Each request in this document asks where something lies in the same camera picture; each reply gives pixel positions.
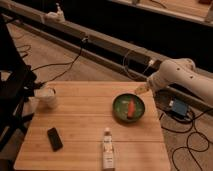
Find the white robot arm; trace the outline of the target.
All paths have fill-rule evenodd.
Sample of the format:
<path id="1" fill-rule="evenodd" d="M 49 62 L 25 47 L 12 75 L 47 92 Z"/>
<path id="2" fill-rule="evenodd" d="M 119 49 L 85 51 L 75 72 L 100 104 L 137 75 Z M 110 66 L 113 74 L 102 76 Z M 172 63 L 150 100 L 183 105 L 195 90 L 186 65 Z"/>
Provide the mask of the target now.
<path id="1" fill-rule="evenodd" d="M 164 60 L 159 69 L 135 89 L 135 93 L 157 92 L 178 84 L 213 106 L 213 79 L 196 73 L 195 68 L 195 63 L 189 58 Z"/>

